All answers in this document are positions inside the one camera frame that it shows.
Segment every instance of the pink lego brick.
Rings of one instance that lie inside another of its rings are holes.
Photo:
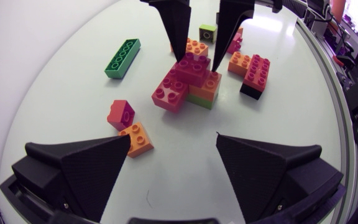
[[[177,80],[177,71],[170,70],[152,95],[155,105],[178,112],[189,93],[189,86]]]
[[[107,122],[118,131],[122,131],[132,125],[134,116],[135,111],[126,100],[114,100],[110,106],[110,114],[107,117]]]
[[[268,59],[253,55],[243,84],[263,92],[269,74],[269,67],[270,61]]]
[[[205,78],[209,74],[211,59],[205,56],[197,56],[186,53],[184,58],[176,63],[177,80],[186,84],[202,87]]]
[[[237,52],[240,50],[241,48],[241,42],[242,42],[242,38],[241,38],[242,34],[240,33],[236,33],[234,35],[233,40],[231,41],[229,48],[227,49],[227,53],[233,54],[234,52]]]

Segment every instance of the red lego brick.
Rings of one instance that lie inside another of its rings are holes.
[[[229,48],[227,49],[227,53],[229,54],[233,54],[234,52],[237,52],[240,50],[241,48],[241,42],[242,42],[242,38],[241,38],[242,34],[240,33],[236,33],[234,35],[233,40],[231,41]]]
[[[269,74],[270,61],[259,55],[252,56],[243,84],[252,87],[259,92],[265,90],[267,75]]]
[[[131,137],[131,147],[129,148],[127,154],[129,157],[137,157],[140,154],[154,148],[146,130],[140,122],[122,130],[118,135],[123,136],[126,134],[129,134]]]
[[[132,125],[135,111],[126,100],[114,100],[110,107],[110,114],[107,116],[109,122],[118,131]]]
[[[209,75],[201,88],[189,85],[189,94],[212,102],[219,92],[221,78],[222,75],[218,72],[209,72]]]
[[[186,53],[184,58],[174,65],[177,80],[201,87],[209,74],[210,61],[211,59],[205,56],[197,57],[193,53]]]
[[[240,52],[234,52],[233,56],[230,58],[227,70],[244,77],[248,71],[250,61],[251,58],[248,55],[242,55]]]
[[[155,105],[176,113],[188,92],[188,84],[177,81],[177,71],[171,69],[154,91],[152,99]]]

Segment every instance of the stack of lego bricks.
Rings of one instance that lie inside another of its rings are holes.
[[[212,109],[222,76],[209,70],[210,62],[204,55],[186,53],[154,91],[154,104],[174,113],[185,100]]]
[[[267,58],[253,55],[240,92],[258,100],[265,90],[269,68],[270,61]]]

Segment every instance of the lego stud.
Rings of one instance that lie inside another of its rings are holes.
[[[143,144],[143,143],[144,143],[144,138],[143,138],[142,136],[138,136],[138,137],[136,138],[136,142],[137,142],[138,144]]]
[[[164,90],[161,88],[158,88],[155,90],[155,94],[157,95],[158,98],[163,98],[164,97]]]
[[[176,100],[177,100],[177,95],[176,94],[174,94],[174,93],[169,93],[168,94],[168,101],[169,102],[174,102]]]
[[[202,55],[198,58],[198,61],[204,63],[204,62],[206,62],[206,57],[204,55]]]
[[[252,81],[252,80],[254,80],[254,78],[255,78],[255,74],[252,73],[252,72],[250,72],[250,73],[248,74],[248,80]]]
[[[132,132],[133,133],[138,133],[140,130],[139,126],[137,124],[132,125]]]
[[[175,82],[173,86],[175,87],[176,90],[181,90],[183,89],[184,84],[182,82]]]
[[[191,52],[187,52],[186,54],[185,54],[185,57],[187,58],[187,59],[193,59],[193,53],[191,53]]]
[[[267,72],[262,70],[262,71],[260,72],[260,76],[261,76],[262,78],[266,78]]]
[[[265,84],[265,79],[260,77],[258,80],[259,85],[264,85]]]
[[[186,61],[186,60],[181,60],[181,61],[179,62],[179,66],[182,67],[182,68],[187,67],[188,64],[189,64],[189,62]]]
[[[171,79],[169,78],[164,78],[162,80],[162,85],[165,87],[165,88],[169,88],[171,86]]]
[[[122,61],[122,57],[117,57],[114,62],[120,62],[120,61]]]
[[[116,62],[111,65],[111,68],[116,69],[118,66],[119,66],[119,63]]]
[[[205,85],[206,85],[207,88],[212,89],[212,88],[215,87],[215,82],[212,81],[212,80],[208,80]]]
[[[251,72],[255,73],[256,72],[256,67],[255,66],[251,66]]]
[[[212,78],[213,80],[217,80],[219,78],[219,75],[217,72],[211,72],[210,78]]]
[[[196,71],[196,72],[201,71],[202,68],[203,67],[201,65],[198,65],[198,64],[193,65],[193,70]]]
[[[267,72],[268,69],[269,69],[269,66],[268,66],[267,64],[263,64],[263,65],[262,65],[262,70],[263,70],[263,71],[266,71],[266,72]]]
[[[129,112],[125,111],[124,112],[124,122],[128,122],[129,121]]]
[[[171,70],[169,70],[169,72],[168,72],[168,74],[171,76],[171,77],[176,77],[176,75],[177,75],[177,71],[175,71],[174,69],[171,69]]]
[[[209,40],[209,38],[211,38],[211,34],[209,34],[209,32],[204,32],[203,37]]]
[[[120,133],[118,135],[123,136],[123,135],[127,135],[128,133],[126,131],[120,131]]]

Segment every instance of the lime green lego brick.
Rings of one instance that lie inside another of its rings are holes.
[[[200,98],[198,96],[192,95],[192,94],[188,94],[186,97],[186,101],[189,101],[190,103],[194,103],[198,106],[202,106],[204,108],[207,109],[212,109],[212,107],[215,104],[216,98],[218,97],[218,95],[215,96],[215,99],[213,101],[209,101],[203,98]]]
[[[209,31],[216,31],[216,26],[210,26],[210,25],[206,25],[206,24],[202,24],[200,26],[200,29],[204,29],[204,30],[209,30]]]
[[[215,43],[216,35],[218,33],[216,29],[215,26],[202,24],[200,26],[200,41],[211,42],[212,44]]]
[[[109,78],[123,78],[140,49],[139,39],[125,40],[104,72]]]

